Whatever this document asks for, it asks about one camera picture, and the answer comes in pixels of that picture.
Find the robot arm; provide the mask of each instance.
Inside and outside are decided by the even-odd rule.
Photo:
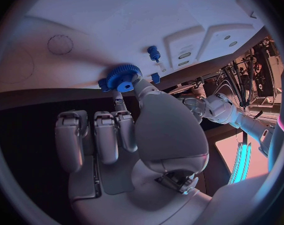
[[[237,108],[232,101],[222,93],[211,95],[204,99],[195,97],[178,98],[190,111],[201,118],[207,118],[219,124],[230,124],[241,128],[260,143],[260,151],[268,155],[274,128],[268,124],[248,116]]]

